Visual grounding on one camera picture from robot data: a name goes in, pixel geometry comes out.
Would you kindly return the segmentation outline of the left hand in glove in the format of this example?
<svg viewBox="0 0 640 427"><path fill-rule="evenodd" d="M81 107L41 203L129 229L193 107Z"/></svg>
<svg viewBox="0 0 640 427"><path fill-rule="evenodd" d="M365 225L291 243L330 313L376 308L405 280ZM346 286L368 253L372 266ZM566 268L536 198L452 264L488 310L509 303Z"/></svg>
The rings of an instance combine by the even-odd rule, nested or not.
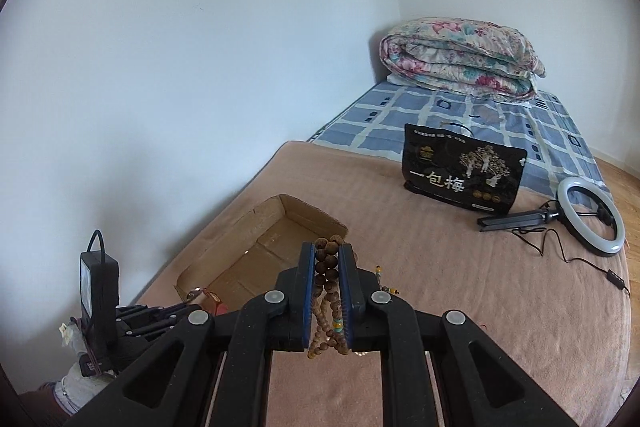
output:
<svg viewBox="0 0 640 427"><path fill-rule="evenodd" d="M68 373L54 384L54 397L61 409L70 416L75 415L82 407L115 380L112 371L101 375L85 376L80 367L80 359L89 351L84 336L75 323L60 326L62 345L70 347L76 355L74 364Z"/></svg>

